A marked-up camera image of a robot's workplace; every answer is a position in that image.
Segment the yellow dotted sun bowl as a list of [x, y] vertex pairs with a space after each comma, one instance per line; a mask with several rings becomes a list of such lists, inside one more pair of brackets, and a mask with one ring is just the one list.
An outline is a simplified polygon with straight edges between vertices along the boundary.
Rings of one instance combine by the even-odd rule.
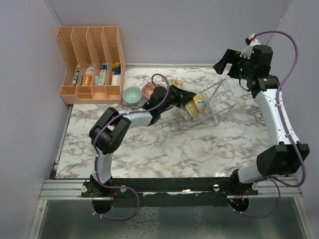
[[200, 114], [199, 110], [196, 107], [194, 100], [190, 100], [188, 103], [186, 103], [185, 107], [192, 117], [196, 117]]

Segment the blue orange floral bowl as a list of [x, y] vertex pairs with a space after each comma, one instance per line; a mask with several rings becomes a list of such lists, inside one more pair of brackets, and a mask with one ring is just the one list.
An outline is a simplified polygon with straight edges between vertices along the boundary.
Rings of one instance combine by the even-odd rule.
[[194, 97], [193, 97], [193, 100], [194, 100], [194, 103], [195, 103], [195, 106], [196, 108], [198, 109], [198, 111], [201, 113], [201, 112], [204, 112], [207, 108], [207, 102], [206, 102], [206, 99], [205, 99], [205, 94], [200, 91], [198, 92]]

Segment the yellow flower bowl back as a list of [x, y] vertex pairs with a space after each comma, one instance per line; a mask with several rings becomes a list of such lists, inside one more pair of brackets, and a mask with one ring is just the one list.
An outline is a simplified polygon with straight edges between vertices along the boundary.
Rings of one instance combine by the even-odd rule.
[[179, 89], [184, 89], [184, 84], [183, 84], [183, 81], [182, 80], [179, 80], [179, 79], [168, 79], [168, 82], [170, 85], [174, 85], [175, 87], [179, 88]]

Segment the yellow flower bowl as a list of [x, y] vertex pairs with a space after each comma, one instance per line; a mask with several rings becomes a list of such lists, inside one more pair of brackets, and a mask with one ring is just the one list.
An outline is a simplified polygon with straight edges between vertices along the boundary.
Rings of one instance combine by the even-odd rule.
[[183, 81], [182, 80], [179, 80], [179, 79], [168, 79], [168, 82], [170, 85], [174, 85], [175, 87], [179, 88], [179, 89], [184, 89], [184, 84], [183, 84]]
[[180, 113], [185, 120], [190, 120], [192, 118], [192, 116], [190, 115], [190, 113], [187, 111], [186, 108], [180, 109]]

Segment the yellow flower bowl front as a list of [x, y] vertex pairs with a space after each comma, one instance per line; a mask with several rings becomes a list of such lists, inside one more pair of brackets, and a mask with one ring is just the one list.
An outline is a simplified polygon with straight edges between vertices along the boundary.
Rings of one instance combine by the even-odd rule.
[[180, 109], [180, 113], [185, 120], [190, 120], [192, 118], [192, 116], [190, 115], [190, 113], [187, 111], [186, 108]]

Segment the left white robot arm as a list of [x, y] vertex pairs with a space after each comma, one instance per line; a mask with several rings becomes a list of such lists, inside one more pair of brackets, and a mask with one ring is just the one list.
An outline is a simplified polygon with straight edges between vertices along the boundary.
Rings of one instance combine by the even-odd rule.
[[113, 153], [129, 129], [155, 124], [163, 112], [173, 107], [184, 107], [195, 95], [174, 85], [169, 88], [157, 86], [150, 99], [138, 110], [119, 112], [113, 107], [107, 108], [89, 132], [96, 151], [93, 191], [101, 197], [109, 193]]

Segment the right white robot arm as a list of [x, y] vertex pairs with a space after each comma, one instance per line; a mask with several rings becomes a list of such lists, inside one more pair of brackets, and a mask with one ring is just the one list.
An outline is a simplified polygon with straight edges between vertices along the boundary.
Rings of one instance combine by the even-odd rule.
[[229, 189], [240, 195], [247, 184], [269, 176], [296, 173], [304, 166], [310, 149], [301, 143], [295, 134], [286, 113], [278, 77], [270, 75], [273, 50], [266, 45], [249, 46], [249, 57], [239, 51], [227, 49], [221, 60], [214, 65], [217, 74], [222, 74], [231, 64], [228, 76], [246, 80], [248, 91], [261, 109], [270, 147], [257, 156], [256, 163], [234, 172], [237, 178], [229, 182]]

